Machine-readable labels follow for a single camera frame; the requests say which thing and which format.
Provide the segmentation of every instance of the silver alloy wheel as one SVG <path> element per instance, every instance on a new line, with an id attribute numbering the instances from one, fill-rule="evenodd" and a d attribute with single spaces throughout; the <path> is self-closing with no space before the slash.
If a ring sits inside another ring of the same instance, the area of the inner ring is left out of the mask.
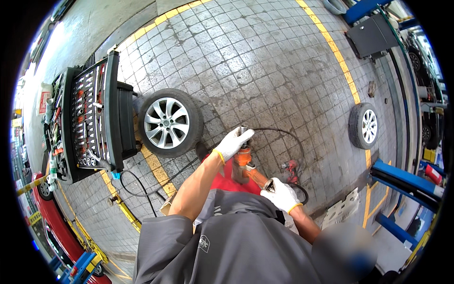
<path id="1" fill-rule="evenodd" d="M 101 267 L 101 265 L 96 266 L 96 268 L 94 269 L 94 273 L 96 273 L 98 275 L 100 275 L 102 272 L 103 272 L 103 268 Z"/>
<path id="2" fill-rule="evenodd" d="M 427 126 L 423 126 L 422 136 L 423 141 L 428 141 L 430 139 L 430 129 Z"/>
<path id="3" fill-rule="evenodd" d="M 50 195 L 49 185 L 46 182 L 43 182 L 39 185 L 39 191 L 43 196 Z"/>
<path id="4" fill-rule="evenodd" d="M 158 99 L 148 108 L 144 127 L 145 134 L 153 145 L 161 149 L 175 148 L 188 134 L 188 111 L 174 98 Z"/>
<path id="5" fill-rule="evenodd" d="M 419 62 L 418 56 L 412 52 L 409 53 L 409 56 L 411 64 L 413 65 L 413 69 L 415 71 L 418 71 L 421 68 L 421 63 Z"/>
<path id="6" fill-rule="evenodd" d="M 363 116 L 362 130 L 363 138 L 367 144 L 372 143 L 377 136 L 377 117 L 372 110 L 366 110 Z"/>

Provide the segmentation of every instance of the tiled floor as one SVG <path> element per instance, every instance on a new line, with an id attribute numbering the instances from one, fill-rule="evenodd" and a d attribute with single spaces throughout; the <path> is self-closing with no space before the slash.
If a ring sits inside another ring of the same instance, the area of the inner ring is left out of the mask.
<path id="1" fill-rule="evenodd" d="M 348 27 L 342 18 L 330 14 L 321 1 L 306 3 L 337 44 L 361 101 L 377 109 L 380 130 L 371 153 L 378 151 L 384 161 L 394 162 L 394 113 L 392 104 L 385 104 L 385 98 L 391 98 L 380 61 L 374 65 L 357 59 L 343 34 Z M 257 131 L 253 159 L 268 177 L 279 178 L 283 177 L 283 162 L 299 160 L 300 182 L 309 193 L 309 213 L 342 190 L 353 190 L 351 185 L 366 171 L 365 151 L 355 148 L 347 134 L 348 116 L 355 105 L 347 81 L 325 38 L 294 0 L 212 0 L 184 11 L 121 52 L 118 80 L 133 85 L 139 93 L 134 101 L 136 112 L 144 98 L 159 89 L 187 92 L 202 110 L 203 141 L 208 146 L 240 124 L 295 133 L 299 141 L 275 131 Z M 369 98 L 372 80 L 377 89 L 375 97 Z M 194 157 L 192 150 L 176 159 L 159 160 L 172 176 Z M 159 188 L 143 155 L 139 153 L 125 164 L 148 190 Z M 197 164 L 178 176 L 175 186 L 195 168 Z M 125 177 L 127 186 L 137 189 L 135 181 Z M 116 181 L 112 183 L 120 188 Z M 110 194 L 100 175 L 64 191 L 101 248 L 135 252 L 138 233 L 116 206 L 108 207 L 105 199 Z M 123 191 L 120 195 L 139 220 L 152 217 L 145 198 L 129 197 Z M 159 208 L 161 200 L 152 199 Z M 130 267 L 124 269 L 132 272 Z"/>

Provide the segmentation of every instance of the red pants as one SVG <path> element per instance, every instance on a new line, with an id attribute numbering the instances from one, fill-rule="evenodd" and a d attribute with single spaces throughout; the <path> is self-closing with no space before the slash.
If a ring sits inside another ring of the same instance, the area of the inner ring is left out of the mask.
<path id="1" fill-rule="evenodd" d="M 210 189 L 244 191 L 257 195 L 260 195 L 261 190 L 260 187 L 251 179 L 249 179 L 249 182 L 247 184 L 239 184 L 236 181 L 232 180 L 232 159 L 228 160 L 226 165 L 224 166 L 224 176 L 222 176 L 220 173 L 216 174 L 216 177 L 214 178 Z"/>

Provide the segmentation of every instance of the white work glove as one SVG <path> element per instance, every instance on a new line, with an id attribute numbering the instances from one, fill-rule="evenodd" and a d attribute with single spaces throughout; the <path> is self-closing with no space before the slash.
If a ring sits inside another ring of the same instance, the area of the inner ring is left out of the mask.
<path id="1" fill-rule="evenodd" d="M 213 149 L 213 152 L 216 152 L 221 156 L 224 164 L 233 157 L 234 154 L 238 153 L 238 150 L 244 142 L 248 141 L 254 135 L 254 130 L 252 129 L 247 130 L 241 136 L 238 136 L 239 132 L 240 127 L 238 126 L 227 134 L 219 145 Z"/>
<path id="2" fill-rule="evenodd" d="M 278 178 L 273 180 L 274 192 L 262 190 L 260 195 L 268 198 L 277 208 L 285 210 L 287 213 L 298 205 L 302 205 L 296 197 L 296 193 L 288 184 L 282 183 Z"/>

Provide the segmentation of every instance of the logo on shirt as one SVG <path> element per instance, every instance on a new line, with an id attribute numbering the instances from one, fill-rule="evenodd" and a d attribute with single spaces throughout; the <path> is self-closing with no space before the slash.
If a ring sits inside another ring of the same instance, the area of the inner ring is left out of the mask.
<path id="1" fill-rule="evenodd" d="M 200 236 L 198 247 L 201 248 L 204 252 L 208 253 L 208 249 L 210 248 L 210 240 L 204 234 Z"/>
<path id="2" fill-rule="evenodd" d="M 222 213 L 220 212 L 221 211 L 221 206 L 214 206 L 214 215 L 215 216 L 219 216 L 219 215 L 222 215 Z"/>

